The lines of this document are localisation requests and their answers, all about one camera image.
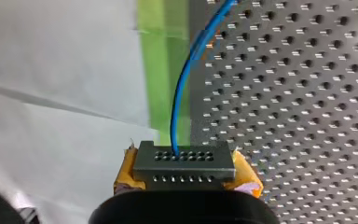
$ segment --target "gray surface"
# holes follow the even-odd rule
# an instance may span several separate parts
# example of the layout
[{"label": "gray surface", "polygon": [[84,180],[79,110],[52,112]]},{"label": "gray surface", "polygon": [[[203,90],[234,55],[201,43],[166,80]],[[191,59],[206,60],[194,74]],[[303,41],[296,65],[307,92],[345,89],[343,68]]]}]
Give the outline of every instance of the gray surface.
[{"label": "gray surface", "polygon": [[0,90],[147,126],[135,10],[135,0],[0,0]]},{"label": "gray surface", "polygon": [[203,120],[196,143],[242,149],[282,223],[358,223],[358,1],[241,1],[220,29],[227,38],[198,73],[205,86],[191,92],[204,100],[192,113]]},{"label": "gray surface", "polygon": [[156,138],[145,127],[0,96],[0,193],[28,196],[42,223],[88,223],[113,196],[124,149]]}]

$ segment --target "blue cable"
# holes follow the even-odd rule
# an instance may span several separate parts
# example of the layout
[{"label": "blue cable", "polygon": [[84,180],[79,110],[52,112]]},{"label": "blue cable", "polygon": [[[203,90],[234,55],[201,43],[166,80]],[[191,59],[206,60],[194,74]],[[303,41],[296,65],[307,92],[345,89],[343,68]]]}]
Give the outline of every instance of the blue cable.
[{"label": "blue cable", "polygon": [[179,148],[177,143],[177,122],[179,116],[179,108],[182,101],[183,90],[185,88],[186,80],[190,75],[191,65],[202,56],[203,51],[205,51],[206,45],[216,33],[216,27],[224,20],[225,16],[227,15],[231,7],[234,5],[235,1],[236,0],[227,0],[213,15],[205,29],[201,31],[190,49],[190,53],[182,69],[182,73],[179,76],[178,82],[176,84],[175,95],[173,97],[170,127],[172,151],[173,154],[176,156],[179,156]]}]

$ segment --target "white sheet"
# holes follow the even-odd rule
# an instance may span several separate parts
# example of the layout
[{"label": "white sheet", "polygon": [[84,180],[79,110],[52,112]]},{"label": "white sheet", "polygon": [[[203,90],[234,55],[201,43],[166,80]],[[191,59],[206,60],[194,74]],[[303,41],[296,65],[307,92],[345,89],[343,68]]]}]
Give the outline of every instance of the white sheet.
[{"label": "white sheet", "polygon": [[0,96],[0,192],[27,194],[44,224],[87,223],[113,195],[131,140],[156,137],[145,127]]}]

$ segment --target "green tape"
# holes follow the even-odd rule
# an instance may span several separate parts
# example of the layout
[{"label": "green tape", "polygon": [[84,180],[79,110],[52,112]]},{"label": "green tape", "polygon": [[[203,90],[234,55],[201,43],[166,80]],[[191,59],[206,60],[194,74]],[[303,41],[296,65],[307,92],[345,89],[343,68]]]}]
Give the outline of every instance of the green tape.
[{"label": "green tape", "polygon": [[[172,99],[188,50],[188,0],[138,0],[138,29],[147,82],[150,126],[170,144]],[[188,88],[178,120],[178,142],[190,142]]]}]

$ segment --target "perforated metal sheet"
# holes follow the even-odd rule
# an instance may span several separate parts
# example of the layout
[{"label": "perforated metal sheet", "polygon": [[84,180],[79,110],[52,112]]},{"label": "perforated metal sheet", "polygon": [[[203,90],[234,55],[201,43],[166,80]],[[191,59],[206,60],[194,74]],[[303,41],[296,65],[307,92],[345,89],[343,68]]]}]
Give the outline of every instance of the perforated metal sheet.
[{"label": "perforated metal sheet", "polygon": [[358,0],[240,1],[204,58],[200,143],[242,149],[282,223],[358,223]]}]

